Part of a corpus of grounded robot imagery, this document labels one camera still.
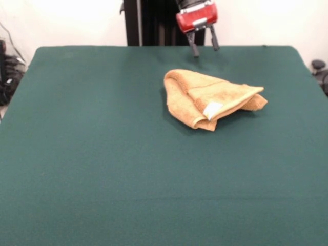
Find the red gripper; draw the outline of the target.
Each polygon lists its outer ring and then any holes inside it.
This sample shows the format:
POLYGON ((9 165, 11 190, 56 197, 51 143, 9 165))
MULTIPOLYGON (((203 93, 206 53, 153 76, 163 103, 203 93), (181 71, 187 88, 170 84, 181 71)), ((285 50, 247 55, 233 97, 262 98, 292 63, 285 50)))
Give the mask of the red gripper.
POLYGON ((209 28, 213 49, 218 51, 220 46, 217 40, 213 24, 218 20, 217 6, 215 2, 203 2, 192 7, 182 9, 176 14, 176 20, 189 42, 193 57, 199 57, 198 47, 195 43, 196 31, 209 28))

